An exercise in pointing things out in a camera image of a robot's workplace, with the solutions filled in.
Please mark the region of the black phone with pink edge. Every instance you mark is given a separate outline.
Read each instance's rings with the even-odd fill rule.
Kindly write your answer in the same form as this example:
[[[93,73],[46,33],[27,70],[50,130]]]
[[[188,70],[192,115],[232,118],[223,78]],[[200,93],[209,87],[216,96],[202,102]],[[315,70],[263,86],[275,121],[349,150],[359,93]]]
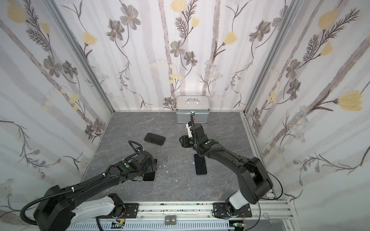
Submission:
[[[156,179],[156,171],[146,173],[143,175],[143,181],[144,182],[154,182]]]

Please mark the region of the blue phone black screen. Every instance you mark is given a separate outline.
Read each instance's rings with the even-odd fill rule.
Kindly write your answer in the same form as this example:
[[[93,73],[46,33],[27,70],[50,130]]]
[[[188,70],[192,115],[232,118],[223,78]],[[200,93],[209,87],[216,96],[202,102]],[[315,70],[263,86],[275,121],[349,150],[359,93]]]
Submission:
[[[205,157],[201,157],[198,154],[194,154],[194,164],[197,175],[207,174]]]

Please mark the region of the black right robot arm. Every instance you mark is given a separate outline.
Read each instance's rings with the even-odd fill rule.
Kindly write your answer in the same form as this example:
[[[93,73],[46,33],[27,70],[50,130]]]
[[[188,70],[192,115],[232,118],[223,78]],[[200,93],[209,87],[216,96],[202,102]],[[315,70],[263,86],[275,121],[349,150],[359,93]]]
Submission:
[[[186,124],[188,134],[179,141],[184,148],[193,148],[201,157],[216,160],[236,174],[239,189],[225,201],[225,209],[235,216],[244,206],[257,204],[272,188],[273,182],[260,159],[249,159],[208,139],[201,124]]]

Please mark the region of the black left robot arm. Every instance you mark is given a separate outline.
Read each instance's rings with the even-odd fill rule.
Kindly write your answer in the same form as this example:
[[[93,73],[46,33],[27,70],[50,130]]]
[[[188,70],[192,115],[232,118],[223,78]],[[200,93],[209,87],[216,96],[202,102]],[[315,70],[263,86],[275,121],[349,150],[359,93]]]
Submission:
[[[65,231],[70,225],[90,218],[122,218],[127,208],[117,194],[111,193],[95,201],[91,198],[156,170],[155,158],[149,152],[141,151],[136,157],[109,165],[103,173],[81,183],[65,188],[54,186],[34,211],[36,224],[41,231]]]

